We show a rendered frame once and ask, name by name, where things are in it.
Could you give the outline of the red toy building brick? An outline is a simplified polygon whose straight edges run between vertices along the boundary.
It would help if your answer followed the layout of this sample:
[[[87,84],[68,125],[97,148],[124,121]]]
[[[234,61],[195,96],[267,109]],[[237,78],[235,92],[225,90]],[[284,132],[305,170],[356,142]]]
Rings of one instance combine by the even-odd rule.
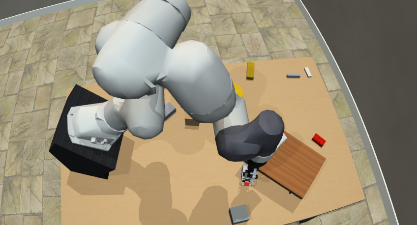
[[[319,145],[320,147],[322,147],[326,140],[324,140],[322,137],[320,137],[318,134],[315,134],[314,137],[312,138],[312,140]]]

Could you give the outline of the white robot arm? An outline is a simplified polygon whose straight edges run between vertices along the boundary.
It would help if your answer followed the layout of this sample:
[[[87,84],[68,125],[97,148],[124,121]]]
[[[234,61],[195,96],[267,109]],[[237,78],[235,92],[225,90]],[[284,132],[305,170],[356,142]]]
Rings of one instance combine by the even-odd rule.
[[[71,107],[67,128],[72,143],[109,151],[127,130],[144,140],[158,136],[166,88],[193,120],[213,122],[221,157],[256,163],[271,159],[287,139],[282,117],[265,110],[249,122],[245,100],[235,93],[220,57],[203,42],[177,43],[190,17],[186,0],[140,0],[120,21],[101,28],[92,72],[113,98]]]

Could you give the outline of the tan cube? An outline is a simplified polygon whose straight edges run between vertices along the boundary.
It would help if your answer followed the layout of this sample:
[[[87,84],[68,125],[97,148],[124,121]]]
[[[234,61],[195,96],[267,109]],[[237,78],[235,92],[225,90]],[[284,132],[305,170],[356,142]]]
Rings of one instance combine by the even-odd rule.
[[[199,126],[199,122],[193,120],[187,113],[185,113],[185,125]]]

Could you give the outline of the yellow rectangular block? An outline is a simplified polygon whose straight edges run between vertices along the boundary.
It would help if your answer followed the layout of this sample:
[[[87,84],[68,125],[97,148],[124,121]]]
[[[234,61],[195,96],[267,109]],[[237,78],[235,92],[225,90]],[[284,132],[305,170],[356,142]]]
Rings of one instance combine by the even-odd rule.
[[[247,74],[246,74],[247,80],[253,80],[254,79],[254,63],[248,62],[247,63]]]

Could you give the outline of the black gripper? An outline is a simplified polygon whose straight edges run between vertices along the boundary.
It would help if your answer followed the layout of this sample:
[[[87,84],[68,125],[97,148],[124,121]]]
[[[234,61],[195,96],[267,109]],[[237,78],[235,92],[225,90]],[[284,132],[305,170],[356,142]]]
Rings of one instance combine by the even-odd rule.
[[[252,179],[257,179],[258,178],[258,173],[256,173],[259,170],[259,167],[264,166],[267,161],[265,163],[256,163],[253,162],[252,160],[247,160],[248,162],[248,167],[245,170],[245,176],[244,178],[252,178]]]

